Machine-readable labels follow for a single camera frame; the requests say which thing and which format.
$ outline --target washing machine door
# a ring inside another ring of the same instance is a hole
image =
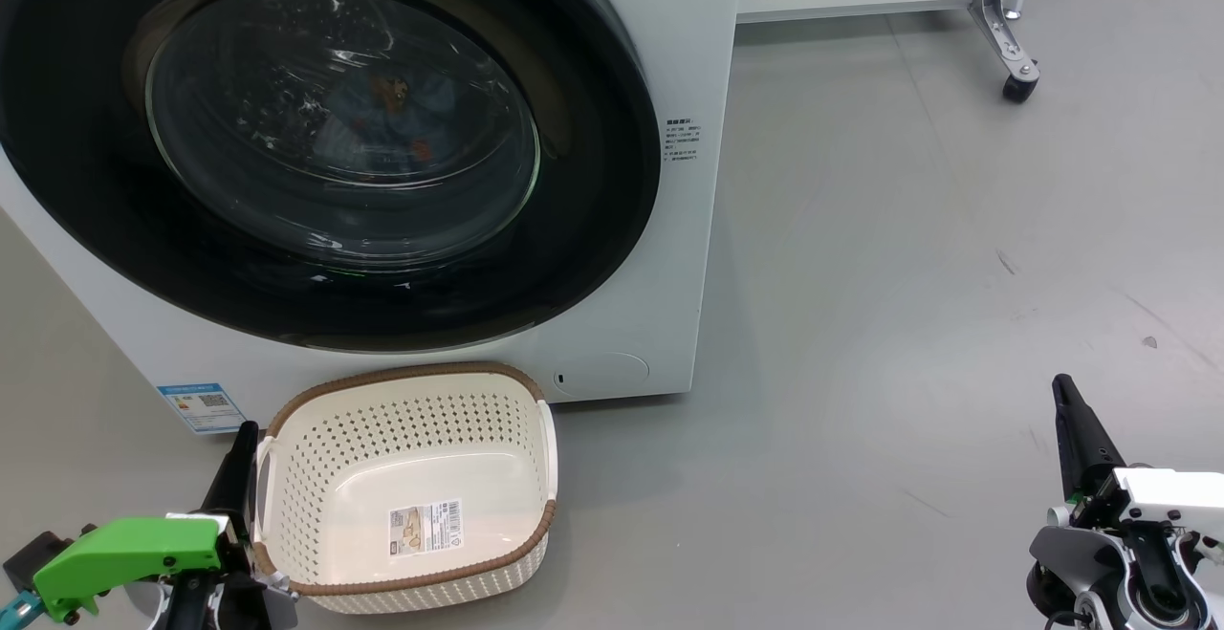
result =
[[[0,0],[0,142],[143,289],[353,351],[573,307],[660,164],[606,0]]]

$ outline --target teal connector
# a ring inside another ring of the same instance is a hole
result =
[[[33,592],[22,592],[0,609],[0,630],[24,630],[35,618],[47,613],[43,599]]]

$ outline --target caster wheel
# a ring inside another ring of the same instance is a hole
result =
[[[1075,610],[1075,592],[1066,586],[1066,582],[1059,580],[1058,575],[1045,570],[1039,563],[1033,564],[1028,571],[1024,588],[1028,591],[1028,601],[1045,618],[1053,617],[1060,610]]]
[[[1028,95],[1033,93],[1037,87],[1037,81],[1016,81],[1015,76],[1009,76],[1007,82],[1004,82],[1002,95],[1010,103],[1022,104],[1026,103]]]

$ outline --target basket bottom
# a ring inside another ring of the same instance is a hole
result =
[[[323,504],[321,579],[313,582],[398,580],[513,552],[535,532],[547,500],[535,460],[519,447],[472,445],[461,454],[447,447],[362,461],[337,473],[338,487]],[[401,526],[393,527],[393,513]],[[420,550],[404,553],[403,527],[417,522],[412,533]]]

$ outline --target green plastic bracket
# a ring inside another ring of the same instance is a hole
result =
[[[94,597],[146,577],[218,570],[214,520],[127,517],[83,535],[34,574],[34,587],[56,623],[78,608],[98,615]]]

